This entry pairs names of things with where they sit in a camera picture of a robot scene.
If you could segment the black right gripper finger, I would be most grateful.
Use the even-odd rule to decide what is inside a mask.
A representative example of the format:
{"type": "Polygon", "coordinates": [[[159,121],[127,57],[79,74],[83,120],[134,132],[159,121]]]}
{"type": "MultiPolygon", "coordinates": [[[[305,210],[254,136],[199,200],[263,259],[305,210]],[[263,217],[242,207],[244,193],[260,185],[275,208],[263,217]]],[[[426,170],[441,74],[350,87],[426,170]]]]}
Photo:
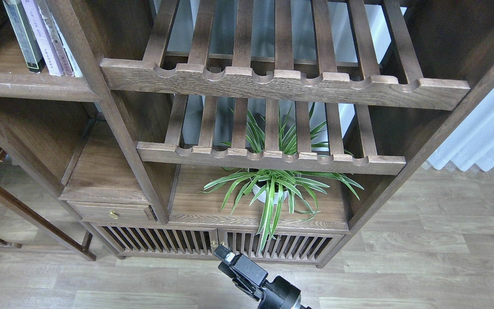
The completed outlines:
{"type": "Polygon", "coordinates": [[[227,267],[234,266],[238,259],[238,256],[234,252],[223,245],[219,245],[214,250],[214,255],[221,260],[221,265],[225,265],[227,267]]]}

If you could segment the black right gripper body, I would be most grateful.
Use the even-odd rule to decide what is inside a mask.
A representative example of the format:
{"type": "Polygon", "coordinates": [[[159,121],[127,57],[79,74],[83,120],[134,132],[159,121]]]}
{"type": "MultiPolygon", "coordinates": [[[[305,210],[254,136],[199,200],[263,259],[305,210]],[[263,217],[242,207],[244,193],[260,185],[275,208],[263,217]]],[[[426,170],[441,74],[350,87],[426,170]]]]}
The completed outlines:
{"type": "Polygon", "coordinates": [[[259,309],[305,309],[301,304],[301,290],[281,276],[273,282],[266,278],[268,272],[244,254],[238,254],[234,266],[218,268],[232,279],[240,290],[255,301],[259,309]]]}

